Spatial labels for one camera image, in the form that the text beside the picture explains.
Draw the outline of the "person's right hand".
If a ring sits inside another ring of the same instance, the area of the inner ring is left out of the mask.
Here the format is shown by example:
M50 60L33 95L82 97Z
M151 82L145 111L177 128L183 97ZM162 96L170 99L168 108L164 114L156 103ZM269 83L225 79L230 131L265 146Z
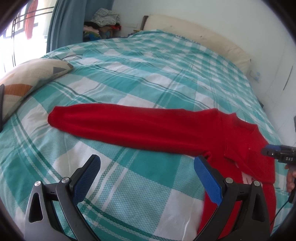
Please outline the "person's right hand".
M294 181L296 179L295 166L291 166L289 164L286 164L285 169L288 170L288 173L287 173L287 192L290 193L295 188L295 184L294 184Z

